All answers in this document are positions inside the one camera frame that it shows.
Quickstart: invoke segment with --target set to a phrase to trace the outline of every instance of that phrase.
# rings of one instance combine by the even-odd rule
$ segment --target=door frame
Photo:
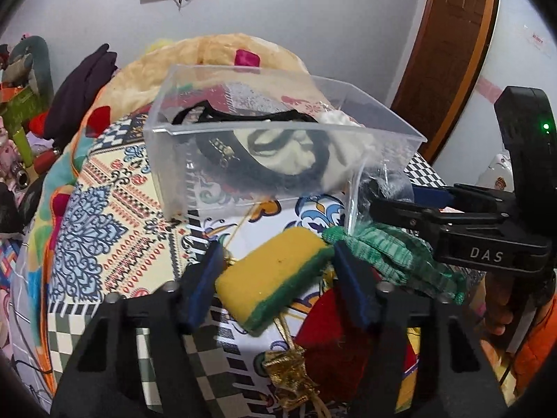
[[[394,97],[393,104],[391,108],[396,108],[400,100],[404,97],[402,90],[409,78],[410,71],[414,67],[416,58],[418,56],[419,50],[421,48],[425,31],[427,27],[427,22],[430,17],[431,8],[433,5],[433,0],[427,0],[425,3],[425,8],[422,16],[422,22],[416,36],[416,42],[410,54],[410,59],[406,66],[405,73],[400,81],[397,94]],[[464,77],[458,87],[447,114],[441,126],[437,130],[437,133],[433,136],[432,140],[429,140],[430,144],[427,149],[423,152],[423,157],[427,162],[433,162],[441,150],[443,149],[447,139],[450,136],[455,124],[457,123],[466,103],[468,102],[476,81],[480,75],[481,69],[484,65],[484,60],[489,49],[489,44],[491,43],[491,37],[495,28],[495,20],[497,18],[497,11],[499,9],[499,0],[486,0],[486,5],[484,8],[484,16],[482,17],[482,22],[480,25],[480,32],[476,39],[476,44],[472,51],[472,56],[464,72]]]

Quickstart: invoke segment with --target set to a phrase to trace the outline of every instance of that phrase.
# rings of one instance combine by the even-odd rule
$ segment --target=orange sleeve
[[[557,295],[547,316],[534,327],[528,340],[514,361],[513,368],[516,376],[516,389],[519,394],[524,392],[534,375],[551,352],[557,340]]]

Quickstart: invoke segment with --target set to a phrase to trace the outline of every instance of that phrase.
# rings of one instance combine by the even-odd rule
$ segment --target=screw
[[[105,295],[105,301],[107,303],[116,303],[120,299],[121,299],[121,295],[117,292],[110,292]]]
[[[394,284],[389,283],[388,281],[381,281],[380,283],[377,283],[377,290],[388,294],[394,291]]]
[[[450,303],[452,301],[447,293],[440,294],[439,297],[437,297],[437,300],[444,304]]]
[[[178,284],[177,281],[171,280],[171,281],[167,281],[166,283],[163,284],[163,291],[174,292],[174,291],[178,290],[179,287],[180,287],[180,285]]]

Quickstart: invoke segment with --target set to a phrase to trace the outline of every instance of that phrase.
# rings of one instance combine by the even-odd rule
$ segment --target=white container
[[[225,88],[236,94],[225,95]],[[218,108],[227,105],[225,101],[234,101],[235,109],[250,115],[276,113],[276,105],[314,117],[324,110],[342,110],[364,127],[275,121],[171,124],[182,108],[207,97],[225,113]],[[254,130],[262,130],[264,136],[290,130],[296,142],[265,158],[257,156],[254,163],[246,145]],[[386,163],[389,169],[404,169],[425,141],[411,125],[349,83],[275,69],[206,65],[171,68],[149,111],[144,136],[167,219],[192,209],[211,211],[213,216],[221,211],[243,215],[245,206],[269,199],[346,190],[347,181],[365,165]],[[242,142],[232,167],[224,168],[224,163],[201,152],[222,140]],[[309,174],[308,168],[317,164],[317,173]]]

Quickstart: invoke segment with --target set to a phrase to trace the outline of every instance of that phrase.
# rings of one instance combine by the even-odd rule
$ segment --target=pink stuffed toy
[[[4,127],[4,120],[0,116],[0,178],[10,178],[11,167],[19,162],[19,152],[16,144],[8,138],[8,131]]]

